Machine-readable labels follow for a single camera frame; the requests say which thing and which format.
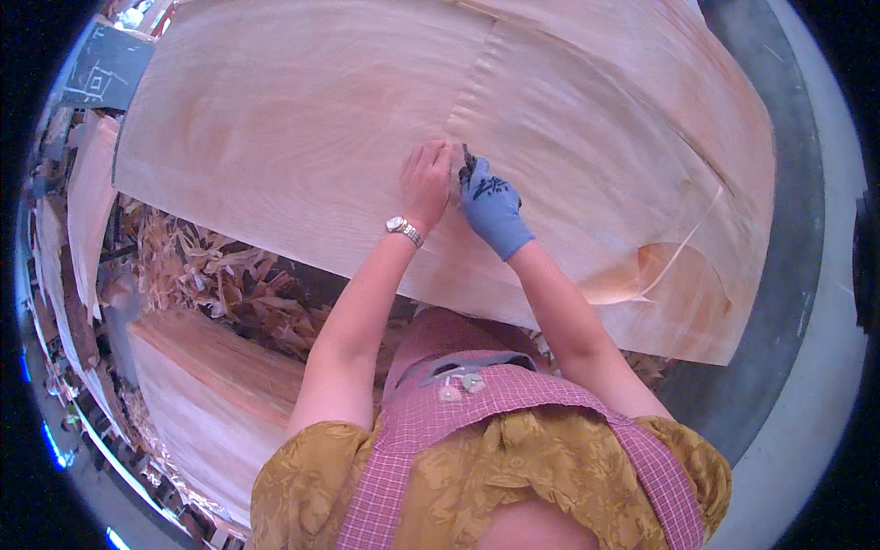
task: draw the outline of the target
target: woman's left hand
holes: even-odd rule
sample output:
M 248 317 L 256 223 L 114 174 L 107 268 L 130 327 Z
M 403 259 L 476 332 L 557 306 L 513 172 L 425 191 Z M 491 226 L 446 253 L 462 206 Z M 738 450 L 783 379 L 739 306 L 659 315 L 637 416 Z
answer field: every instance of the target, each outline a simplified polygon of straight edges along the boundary
M 400 169 L 402 216 L 425 238 L 449 201 L 452 143 L 435 140 L 416 145 Z

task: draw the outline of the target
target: blue glove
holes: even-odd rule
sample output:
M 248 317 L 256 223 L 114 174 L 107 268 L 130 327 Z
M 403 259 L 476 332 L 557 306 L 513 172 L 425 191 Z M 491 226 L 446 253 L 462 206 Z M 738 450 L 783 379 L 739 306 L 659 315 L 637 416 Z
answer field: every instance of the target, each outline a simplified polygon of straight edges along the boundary
M 465 146 L 466 165 L 458 172 L 461 183 L 461 208 L 467 222 L 485 240 L 502 261 L 507 261 L 519 247 L 533 238 L 519 217 L 523 202 L 506 180 L 489 173 L 485 158 L 474 158 Z

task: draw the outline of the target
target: pink checkered apron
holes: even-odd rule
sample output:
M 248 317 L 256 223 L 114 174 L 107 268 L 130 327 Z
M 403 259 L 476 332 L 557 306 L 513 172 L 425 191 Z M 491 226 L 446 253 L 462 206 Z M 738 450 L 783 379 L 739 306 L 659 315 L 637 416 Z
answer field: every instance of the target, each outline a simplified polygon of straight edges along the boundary
M 447 314 L 438 313 L 435 320 L 444 316 Z M 436 340 L 438 335 L 448 334 L 450 320 L 442 321 L 446 330 L 431 333 L 429 326 L 423 326 L 424 336 Z M 536 365 L 531 355 L 511 351 L 508 344 L 485 333 L 476 338 L 482 338 L 488 348 L 441 357 L 436 353 L 422 355 L 415 362 L 407 344 L 401 346 L 385 382 L 381 430 L 342 523 L 338 550 L 391 548 L 410 467 L 418 452 L 494 414 L 548 404 L 583 407 L 603 415 L 629 456 L 670 549 L 701 546 L 699 504 L 684 469 L 665 445 L 579 385 L 547 374 L 546 366 Z M 476 392 L 465 388 L 461 376 L 452 376 L 468 372 L 481 378 Z M 460 399 L 441 400 L 444 390 Z

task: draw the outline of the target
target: wristwatch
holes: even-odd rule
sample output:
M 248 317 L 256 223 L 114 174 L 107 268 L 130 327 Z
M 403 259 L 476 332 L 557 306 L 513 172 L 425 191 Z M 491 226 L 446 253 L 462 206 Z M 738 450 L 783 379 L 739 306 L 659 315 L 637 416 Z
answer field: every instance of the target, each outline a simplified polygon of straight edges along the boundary
M 415 249 L 422 248 L 422 235 L 403 216 L 395 216 L 385 222 L 385 228 L 389 233 L 403 233 L 413 240 Z

